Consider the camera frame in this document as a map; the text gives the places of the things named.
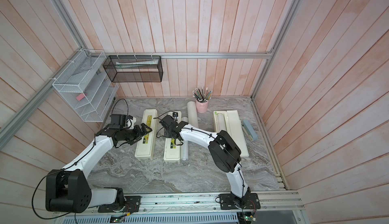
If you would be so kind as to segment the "thick plastic wrap roll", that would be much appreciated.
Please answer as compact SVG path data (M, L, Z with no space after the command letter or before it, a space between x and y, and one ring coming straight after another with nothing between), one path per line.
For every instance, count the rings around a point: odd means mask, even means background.
M188 123L191 124L193 127L198 128L199 127L198 114L197 114L196 103L194 101L189 101L187 103L187 115L188 115Z

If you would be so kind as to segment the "thin plastic wrap roll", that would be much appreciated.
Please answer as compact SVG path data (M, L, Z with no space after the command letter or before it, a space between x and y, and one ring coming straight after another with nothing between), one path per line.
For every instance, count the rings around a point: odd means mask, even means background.
M181 160L186 161L188 160L188 141L184 140L182 141L182 146L181 146Z

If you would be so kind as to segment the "cream dispenser lid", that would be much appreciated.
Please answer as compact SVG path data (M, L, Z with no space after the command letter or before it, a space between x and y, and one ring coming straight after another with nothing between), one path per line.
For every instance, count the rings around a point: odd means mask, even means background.
M242 129L241 120L239 118L239 114L237 110L227 110L227 129L228 133L236 143L236 145L240 148L242 158L249 157L247 144L245 141L245 136Z

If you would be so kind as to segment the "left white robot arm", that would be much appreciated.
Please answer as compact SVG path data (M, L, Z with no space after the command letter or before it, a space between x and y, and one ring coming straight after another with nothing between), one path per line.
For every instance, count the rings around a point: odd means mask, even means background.
M93 141L62 169L54 169L46 178L46 210L82 213L88 208L104 206L121 211L125 206L122 188L90 188L87 178L112 148L119 142L133 145L152 132L145 123L137 125L132 116L114 114L113 122L98 131Z

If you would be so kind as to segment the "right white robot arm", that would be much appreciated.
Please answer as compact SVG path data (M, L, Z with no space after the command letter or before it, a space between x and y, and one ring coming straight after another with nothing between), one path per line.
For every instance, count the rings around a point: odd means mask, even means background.
M219 195L221 209L229 209L228 205L244 209L249 204L251 190L243 177L240 164L241 150L225 130L205 131L184 121L178 123L170 115L160 119L160 124L165 129L168 138L190 141L207 148L215 165L226 173L231 192Z

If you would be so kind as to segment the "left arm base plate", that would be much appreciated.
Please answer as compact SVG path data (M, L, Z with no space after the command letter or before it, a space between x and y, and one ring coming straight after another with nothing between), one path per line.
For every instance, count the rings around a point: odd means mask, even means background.
M113 204L101 205L98 213L134 213L139 211L141 196L119 197Z

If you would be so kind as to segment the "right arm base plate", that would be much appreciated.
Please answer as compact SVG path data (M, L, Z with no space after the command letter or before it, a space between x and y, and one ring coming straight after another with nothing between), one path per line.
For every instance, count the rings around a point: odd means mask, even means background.
M222 210L258 210L261 209L256 193L247 193L242 199L232 193L220 194L217 199Z

